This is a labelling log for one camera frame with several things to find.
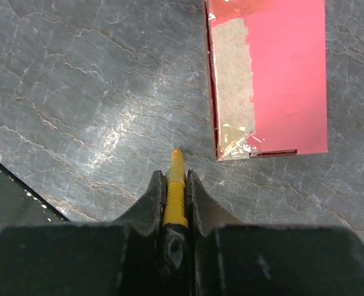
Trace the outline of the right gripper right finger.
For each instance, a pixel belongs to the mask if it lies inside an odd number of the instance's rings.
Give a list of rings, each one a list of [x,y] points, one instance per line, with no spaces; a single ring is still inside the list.
[[[364,245],[340,226],[245,224],[188,172],[193,295],[364,295]]]

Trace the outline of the pink express box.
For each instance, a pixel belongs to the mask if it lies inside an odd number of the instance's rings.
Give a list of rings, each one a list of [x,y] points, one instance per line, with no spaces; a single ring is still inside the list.
[[[205,1],[218,161],[328,150],[325,2]]]

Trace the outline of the yellow utility knife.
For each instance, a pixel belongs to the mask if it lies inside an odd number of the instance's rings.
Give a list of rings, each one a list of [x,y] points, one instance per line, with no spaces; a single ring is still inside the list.
[[[158,254],[159,295],[189,295],[189,223],[186,217],[186,173],[179,148],[172,152],[165,175],[167,196]]]

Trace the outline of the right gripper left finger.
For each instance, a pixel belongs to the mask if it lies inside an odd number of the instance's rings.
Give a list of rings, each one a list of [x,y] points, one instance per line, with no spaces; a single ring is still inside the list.
[[[0,228],[0,295],[155,295],[165,179],[106,223]]]

